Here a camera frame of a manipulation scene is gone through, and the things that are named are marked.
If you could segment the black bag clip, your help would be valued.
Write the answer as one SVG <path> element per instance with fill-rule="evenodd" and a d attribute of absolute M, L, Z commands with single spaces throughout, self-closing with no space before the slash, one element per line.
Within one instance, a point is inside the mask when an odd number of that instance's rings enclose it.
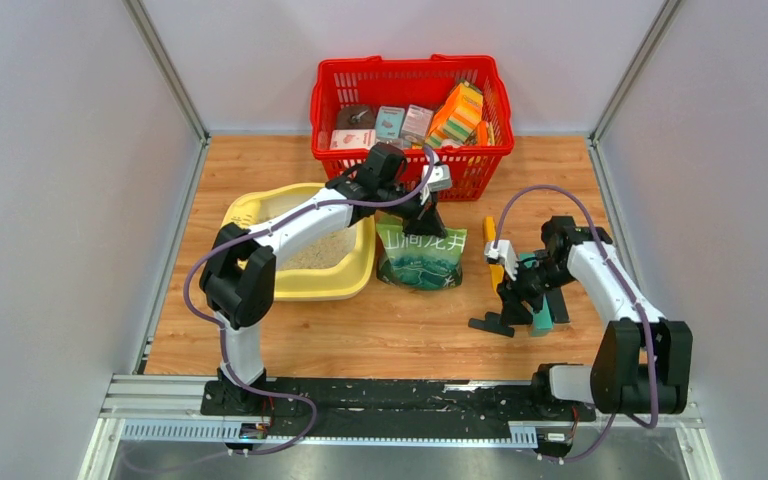
<path fill-rule="evenodd" d="M 503 320 L 500 313 L 495 312 L 486 312 L 482 319 L 470 318 L 468 327 L 508 338 L 515 336 L 515 329 Z"/>

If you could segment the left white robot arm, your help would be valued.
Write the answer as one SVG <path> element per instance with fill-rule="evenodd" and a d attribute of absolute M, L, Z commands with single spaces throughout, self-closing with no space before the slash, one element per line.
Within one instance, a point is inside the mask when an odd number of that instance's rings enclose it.
<path fill-rule="evenodd" d="M 405 152 L 378 143 L 363 162 L 300 205 L 251 227 L 222 227 L 213 248 L 191 268 L 186 279 L 198 282 L 210 310 L 204 318 L 218 327 L 221 377 L 230 383 L 226 398 L 239 413 L 254 414 L 265 402 L 260 323 L 273 305 L 277 270 L 287 259 L 379 211 L 400 218 L 407 235 L 445 237 L 438 194 L 451 188 L 452 176 L 432 147 L 422 152 L 425 163 L 415 187 L 399 181 L 408 166 Z"/>

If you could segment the green litter bag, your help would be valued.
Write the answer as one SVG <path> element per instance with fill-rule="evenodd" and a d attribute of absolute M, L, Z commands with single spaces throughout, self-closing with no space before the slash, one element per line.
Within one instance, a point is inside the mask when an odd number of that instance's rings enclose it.
<path fill-rule="evenodd" d="M 462 284 L 466 229 L 447 228 L 443 237 L 406 234 L 394 216 L 376 223 L 382 251 L 376 278 L 386 284 L 422 291 L 456 288 Z"/>

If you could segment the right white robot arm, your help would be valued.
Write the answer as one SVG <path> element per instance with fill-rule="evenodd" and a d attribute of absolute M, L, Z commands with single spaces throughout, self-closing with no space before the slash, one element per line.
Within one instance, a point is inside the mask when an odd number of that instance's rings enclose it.
<path fill-rule="evenodd" d="M 558 417 L 570 402 L 606 414 L 680 414 L 688 402 L 693 335 L 683 321 L 669 320 L 644 298 L 622 268 L 601 227 L 553 216 L 541 228 L 545 251 L 532 264 L 514 257 L 508 240 L 486 244 L 484 255 L 504 271 L 499 286 L 506 313 L 538 311 L 547 293 L 579 283 L 605 322 L 592 364 L 554 364 L 530 391 L 539 416 Z"/>

